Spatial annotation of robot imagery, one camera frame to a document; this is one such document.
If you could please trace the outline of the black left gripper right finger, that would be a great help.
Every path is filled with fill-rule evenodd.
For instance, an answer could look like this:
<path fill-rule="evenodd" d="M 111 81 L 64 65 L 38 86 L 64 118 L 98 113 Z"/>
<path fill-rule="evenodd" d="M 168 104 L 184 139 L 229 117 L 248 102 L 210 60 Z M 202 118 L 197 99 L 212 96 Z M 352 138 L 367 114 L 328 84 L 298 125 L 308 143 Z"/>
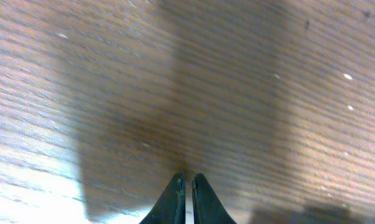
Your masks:
<path fill-rule="evenodd" d="M 192 204 L 194 224 L 236 224 L 202 173 L 192 182 Z"/>

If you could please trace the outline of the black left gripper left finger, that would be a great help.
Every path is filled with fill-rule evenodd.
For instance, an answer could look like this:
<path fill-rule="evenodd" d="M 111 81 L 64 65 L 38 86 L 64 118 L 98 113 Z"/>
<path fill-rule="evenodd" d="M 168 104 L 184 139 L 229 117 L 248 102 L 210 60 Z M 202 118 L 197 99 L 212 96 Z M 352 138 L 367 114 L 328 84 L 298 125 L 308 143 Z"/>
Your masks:
<path fill-rule="evenodd" d="M 175 173 L 140 224 L 184 224 L 186 221 L 186 183 L 181 172 Z"/>

